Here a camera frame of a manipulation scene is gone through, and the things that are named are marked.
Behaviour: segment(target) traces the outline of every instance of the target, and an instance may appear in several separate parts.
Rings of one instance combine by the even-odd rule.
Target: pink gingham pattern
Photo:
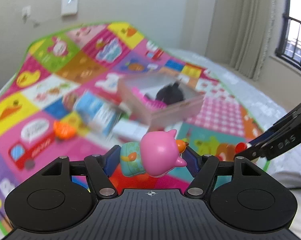
[[[205,97],[200,113],[186,122],[216,132],[245,135],[240,105],[217,98]]]

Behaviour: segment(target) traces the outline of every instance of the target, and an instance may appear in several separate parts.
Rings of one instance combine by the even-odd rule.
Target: toy ear
[[[175,162],[175,167],[185,167],[187,165],[187,162],[184,161],[181,157],[178,157]]]
[[[175,136],[177,134],[177,130],[176,129],[172,129],[172,130],[168,131],[168,133],[175,138]]]

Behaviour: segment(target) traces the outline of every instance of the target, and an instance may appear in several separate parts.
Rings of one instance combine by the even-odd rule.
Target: snack package
[[[76,99],[73,110],[81,116],[89,128],[105,136],[109,135],[121,115],[120,111],[112,104],[100,99],[88,90]]]

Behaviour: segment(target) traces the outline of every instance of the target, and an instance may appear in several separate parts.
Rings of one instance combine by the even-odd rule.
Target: colorful play mat
[[[168,73],[204,94],[201,112],[168,128],[189,142],[200,155],[232,160],[227,145],[250,141],[262,132],[255,120],[207,68],[182,61],[163,51],[126,22],[94,24],[54,33],[33,42],[16,78],[0,97],[0,219],[4,201],[21,182],[61,155],[71,161],[105,154],[115,137],[92,132],[76,112],[62,101],[70,92],[86,90],[125,109],[117,93],[120,77],[132,73]],[[126,115],[123,118],[134,119]],[[60,141],[53,133],[54,120],[77,129],[73,139]],[[180,188],[192,181],[186,168],[175,168],[153,178],[147,174],[127,178],[118,166],[110,180],[123,188]],[[85,178],[73,181],[87,187]]]

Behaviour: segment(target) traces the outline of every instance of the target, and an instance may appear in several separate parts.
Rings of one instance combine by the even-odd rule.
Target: green square
[[[57,34],[45,38],[31,54],[50,72],[56,72],[64,67],[80,49],[65,34]]]

